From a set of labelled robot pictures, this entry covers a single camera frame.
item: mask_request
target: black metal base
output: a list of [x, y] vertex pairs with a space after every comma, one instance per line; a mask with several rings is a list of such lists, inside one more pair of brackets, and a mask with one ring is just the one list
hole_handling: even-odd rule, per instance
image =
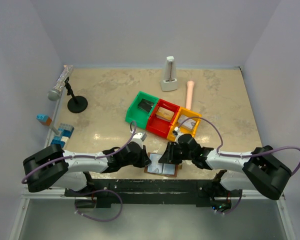
[[[167, 204], [195, 205], [211, 207], [207, 189], [212, 180], [151, 180], [151, 179], [93, 179], [95, 189], [109, 189], [120, 195], [124, 204]], [[73, 191], [66, 190], [66, 197], [78, 197]], [[111, 204], [119, 204], [118, 198], [109, 192], [99, 192], [96, 208], [110, 208]], [[239, 197], [237, 190], [231, 191], [232, 197]], [[225, 192], [216, 197], [227, 197]], [[89, 208], [90, 200], [78, 202], [78, 208]]]
[[77, 100], [78, 103], [75, 103], [75, 100], [71, 98], [68, 101], [68, 109], [70, 112], [74, 114], [78, 114], [83, 112], [87, 106], [88, 106], [88, 101], [84, 96], [76, 96], [75, 99]]

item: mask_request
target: table surface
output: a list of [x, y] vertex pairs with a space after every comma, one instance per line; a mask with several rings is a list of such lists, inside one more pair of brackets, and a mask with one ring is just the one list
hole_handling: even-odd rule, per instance
[[[223, 151], [248, 152], [261, 146], [254, 115], [244, 80], [239, 69], [177, 69], [178, 89], [161, 91], [161, 69], [77, 68], [69, 83], [76, 96], [84, 96], [88, 107], [82, 113], [71, 113], [67, 108], [70, 96], [65, 96], [60, 107], [59, 123], [71, 124], [74, 132], [66, 149], [78, 153], [96, 153], [122, 146], [130, 137], [126, 112], [139, 91], [184, 107], [189, 80], [195, 82], [192, 111], [219, 129]], [[195, 136], [205, 147], [216, 148], [220, 139], [216, 131], [201, 121]], [[162, 154], [168, 140], [147, 132], [144, 141], [151, 153]], [[191, 161], [184, 161], [177, 179], [212, 179], [216, 171], [201, 170]], [[167, 179], [166, 176], [144, 173], [143, 168], [126, 166], [114, 173], [94, 173], [93, 178]]]

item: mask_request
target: orange block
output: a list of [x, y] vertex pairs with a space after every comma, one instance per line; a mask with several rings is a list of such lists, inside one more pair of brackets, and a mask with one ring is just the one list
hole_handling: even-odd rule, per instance
[[48, 119], [46, 120], [46, 122], [40, 122], [42, 125], [44, 126], [50, 126], [50, 124], [52, 123], [52, 119], [50, 117], [48, 117]]

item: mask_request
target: lego brick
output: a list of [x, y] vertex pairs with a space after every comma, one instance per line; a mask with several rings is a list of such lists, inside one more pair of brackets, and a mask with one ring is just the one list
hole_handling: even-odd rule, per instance
[[75, 128], [70, 124], [61, 123], [59, 125], [59, 129], [63, 129], [64, 133], [63, 136], [71, 138], [72, 133], [74, 132]]
[[51, 144], [60, 144], [62, 148], [64, 148], [64, 146], [66, 145], [64, 141], [55, 140], [55, 139], [52, 140]]
[[61, 138], [61, 142], [64, 142], [64, 146], [63, 146], [62, 148], [66, 148], [66, 147], [67, 147], [67, 144], [68, 144], [68, 142], [69, 142], [69, 138], [66, 137], [66, 136], [63, 136], [63, 137]]
[[44, 126], [50, 126], [52, 119], [48, 115], [38, 114], [36, 119]]
[[65, 130], [63, 130], [62, 128], [59, 128], [58, 131], [60, 132], [60, 134], [59, 134], [58, 136], [55, 135], [55, 136], [53, 137], [53, 140], [61, 141], [61, 138], [64, 136]]
[[45, 115], [45, 114], [38, 114], [36, 116], [36, 119], [41, 122], [41, 123], [45, 123], [48, 120], [49, 116]]

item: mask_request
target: small box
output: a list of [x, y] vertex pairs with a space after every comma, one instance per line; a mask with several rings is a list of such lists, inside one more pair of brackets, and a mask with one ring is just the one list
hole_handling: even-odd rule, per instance
[[161, 106], [158, 108], [158, 111], [156, 111], [156, 117], [159, 118], [159, 119], [165, 120], [167, 122], [171, 121], [174, 114], [175, 113], [173, 111], [170, 111], [170, 110], [168, 110], [166, 108], [163, 108]]
[[[186, 120], [188, 118], [189, 118], [188, 116], [181, 115], [177, 122], [180, 125], [184, 120]], [[194, 129], [195, 125], [196, 125], [196, 121], [193, 120], [192, 118], [190, 118], [182, 124], [182, 127], [184, 127], [185, 129], [188, 129], [189, 131], [192, 131]]]

